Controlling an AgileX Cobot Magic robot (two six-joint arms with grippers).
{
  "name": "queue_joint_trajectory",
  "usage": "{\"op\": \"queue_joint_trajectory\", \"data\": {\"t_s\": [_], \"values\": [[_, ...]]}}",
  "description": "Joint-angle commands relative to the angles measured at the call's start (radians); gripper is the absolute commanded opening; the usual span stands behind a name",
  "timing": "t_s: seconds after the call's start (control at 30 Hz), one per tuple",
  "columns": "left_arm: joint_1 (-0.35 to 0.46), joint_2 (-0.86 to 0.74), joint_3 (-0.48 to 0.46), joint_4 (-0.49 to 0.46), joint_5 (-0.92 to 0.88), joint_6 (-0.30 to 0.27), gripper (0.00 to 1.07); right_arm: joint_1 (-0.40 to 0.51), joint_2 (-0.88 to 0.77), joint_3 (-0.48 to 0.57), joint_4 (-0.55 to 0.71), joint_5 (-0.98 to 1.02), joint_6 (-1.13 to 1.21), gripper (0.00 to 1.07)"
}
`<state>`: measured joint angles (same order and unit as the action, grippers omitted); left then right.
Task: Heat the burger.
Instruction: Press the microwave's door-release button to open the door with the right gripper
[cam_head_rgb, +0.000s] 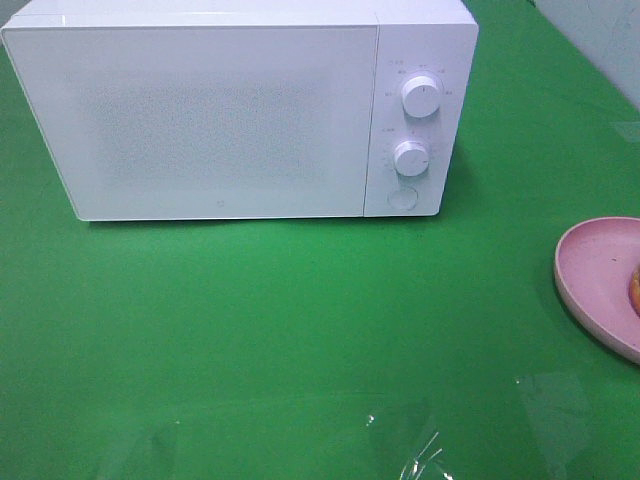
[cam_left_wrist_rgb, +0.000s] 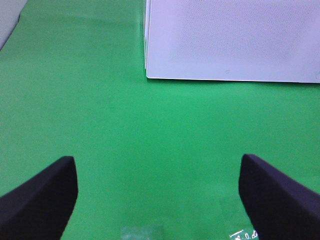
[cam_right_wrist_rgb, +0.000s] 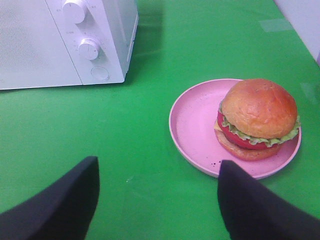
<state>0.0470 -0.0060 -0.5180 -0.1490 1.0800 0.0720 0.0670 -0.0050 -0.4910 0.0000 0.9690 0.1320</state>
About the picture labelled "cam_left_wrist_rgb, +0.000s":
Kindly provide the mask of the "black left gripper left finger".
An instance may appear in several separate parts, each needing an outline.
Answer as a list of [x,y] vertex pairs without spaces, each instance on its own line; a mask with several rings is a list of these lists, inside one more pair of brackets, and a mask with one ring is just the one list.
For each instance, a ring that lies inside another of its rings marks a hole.
[[78,198],[75,159],[63,156],[0,198],[2,240],[59,240]]

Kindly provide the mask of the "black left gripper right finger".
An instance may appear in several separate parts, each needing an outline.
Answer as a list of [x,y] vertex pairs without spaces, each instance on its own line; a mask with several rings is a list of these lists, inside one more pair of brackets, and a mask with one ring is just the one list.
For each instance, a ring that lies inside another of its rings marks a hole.
[[242,156],[238,193],[259,239],[320,238],[320,195],[257,155]]

